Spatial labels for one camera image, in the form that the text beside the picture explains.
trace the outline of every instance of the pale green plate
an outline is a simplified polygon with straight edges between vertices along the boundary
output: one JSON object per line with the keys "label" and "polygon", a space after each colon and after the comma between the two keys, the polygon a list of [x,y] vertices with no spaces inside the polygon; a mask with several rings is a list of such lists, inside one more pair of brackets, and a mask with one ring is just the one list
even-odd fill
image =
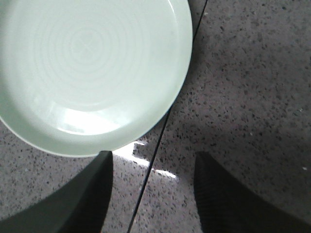
{"label": "pale green plate", "polygon": [[187,0],[0,0],[0,119],[53,154],[120,148],[172,105],[191,49]]}

